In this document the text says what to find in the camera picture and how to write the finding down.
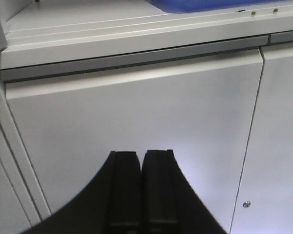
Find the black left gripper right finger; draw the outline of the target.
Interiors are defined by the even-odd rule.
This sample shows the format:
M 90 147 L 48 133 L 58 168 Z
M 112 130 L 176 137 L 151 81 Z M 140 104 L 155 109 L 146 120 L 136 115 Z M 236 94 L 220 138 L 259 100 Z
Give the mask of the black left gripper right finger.
M 148 150 L 142 165 L 145 234 L 224 234 L 182 173 L 173 150 Z

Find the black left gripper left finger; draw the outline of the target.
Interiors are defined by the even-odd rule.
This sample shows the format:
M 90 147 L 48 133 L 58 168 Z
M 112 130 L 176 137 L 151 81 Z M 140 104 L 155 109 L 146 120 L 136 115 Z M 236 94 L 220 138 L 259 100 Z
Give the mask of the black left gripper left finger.
M 93 179 L 70 202 L 27 234 L 137 234 L 141 172 L 135 152 L 110 152 Z

